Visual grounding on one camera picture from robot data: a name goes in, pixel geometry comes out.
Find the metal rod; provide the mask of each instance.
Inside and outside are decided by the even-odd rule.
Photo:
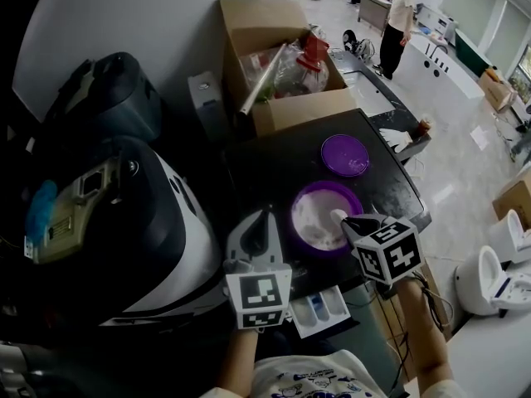
[[[284,51],[286,47],[286,44],[284,43],[280,49],[276,52],[275,57],[269,64],[269,66],[265,69],[264,74],[262,74],[262,77],[258,80],[255,87],[251,90],[250,94],[247,96],[246,101],[242,105],[240,109],[240,114],[248,115],[251,111],[252,105],[255,103],[256,96],[258,96],[258,93],[262,90],[262,87],[264,86],[265,82],[269,78],[271,72],[274,71],[274,67],[276,66],[276,62],[280,59],[280,55]]]

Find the window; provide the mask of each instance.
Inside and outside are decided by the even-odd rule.
[[[522,59],[509,78],[509,83],[525,104],[531,100],[531,46],[526,47]]]

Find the black countertop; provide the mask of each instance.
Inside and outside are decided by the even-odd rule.
[[[413,143],[397,154],[398,160],[404,162],[414,155],[420,153],[430,142],[429,134],[417,137],[418,120],[415,115],[398,99],[398,97],[385,85],[385,83],[366,66],[361,60],[348,51],[338,51],[331,53],[332,61],[342,75],[354,72],[362,72],[369,81],[386,97],[395,107],[394,110],[370,117],[371,123],[377,129],[395,129],[397,131],[407,131],[413,139]]]
[[[321,159],[324,140],[349,134],[367,148],[370,167],[359,177],[330,172]],[[422,231],[431,222],[411,178],[361,109],[296,125],[270,136],[238,144],[224,152],[240,219],[272,205],[285,262],[293,269],[291,299],[339,284],[343,290],[363,282],[350,253],[321,260],[307,255],[293,239],[290,208],[311,182],[330,180],[350,188],[365,213],[405,216]]]

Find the storage box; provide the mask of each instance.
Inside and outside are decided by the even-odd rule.
[[[485,92],[485,97],[498,113],[507,110],[516,99],[516,91],[509,83],[503,81],[498,83],[490,78],[486,72],[481,76],[478,85]]]
[[[499,220],[507,215],[509,209],[514,209],[524,230],[531,229],[531,169],[507,184],[492,205]]]
[[[290,0],[220,0],[227,30],[223,81],[233,107],[241,107],[249,94],[240,56],[292,42],[304,45],[311,33],[297,2]],[[329,82],[322,93],[256,103],[251,110],[256,134],[263,136],[296,124],[356,108],[341,74],[327,56]]]

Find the purple lid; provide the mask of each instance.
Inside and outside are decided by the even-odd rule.
[[[321,148],[324,165],[343,177],[355,177],[368,168],[368,153],[359,140],[337,134],[324,140]]]

